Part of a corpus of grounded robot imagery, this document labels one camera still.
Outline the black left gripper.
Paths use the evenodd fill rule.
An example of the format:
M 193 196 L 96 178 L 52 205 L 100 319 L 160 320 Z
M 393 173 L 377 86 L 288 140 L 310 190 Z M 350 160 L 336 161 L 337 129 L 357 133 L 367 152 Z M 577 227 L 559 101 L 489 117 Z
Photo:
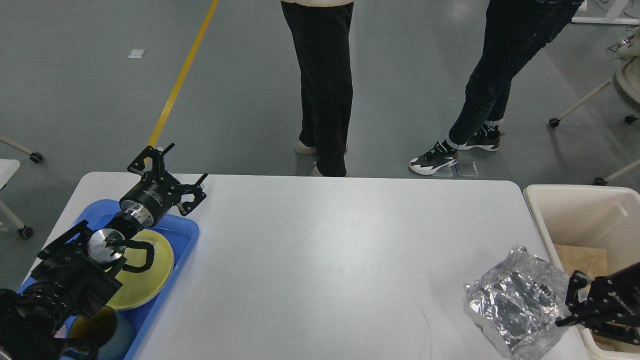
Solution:
M 208 173 L 203 173 L 194 184 L 181 184 L 166 170 L 164 156 L 174 146 L 174 143 L 167 148 L 147 145 L 126 167 L 141 179 L 119 200 L 119 218 L 135 228 L 155 226 L 174 206 L 187 217 L 207 197 L 202 183 Z

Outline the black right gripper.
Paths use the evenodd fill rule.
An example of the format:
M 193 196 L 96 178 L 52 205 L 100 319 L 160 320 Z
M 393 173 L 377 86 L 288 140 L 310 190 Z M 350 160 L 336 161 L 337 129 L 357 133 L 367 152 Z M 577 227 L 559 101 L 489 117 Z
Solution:
M 567 285 L 566 306 L 574 313 L 589 305 L 590 317 L 557 317 L 555 325 L 581 325 L 598 337 L 638 346 L 639 272 L 638 262 L 607 276 L 575 270 Z

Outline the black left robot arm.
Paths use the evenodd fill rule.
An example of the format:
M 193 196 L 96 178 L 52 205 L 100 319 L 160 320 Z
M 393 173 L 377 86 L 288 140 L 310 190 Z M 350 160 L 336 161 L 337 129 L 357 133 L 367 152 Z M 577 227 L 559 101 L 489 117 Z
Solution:
M 165 168 L 168 148 L 149 145 L 128 171 L 139 182 L 119 200 L 119 211 L 93 229 L 83 219 L 38 253 L 32 282 L 22 291 L 1 290 L 1 357 L 7 360 L 120 360 L 136 337 L 114 298 L 124 287 L 141 291 L 151 281 L 126 281 L 161 269 L 158 287 L 169 280 L 173 251 L 160 257 L 160 245 L 143 239 L 176 207 L 186 216 L 206 198 L 202 182 L 183 184 Z

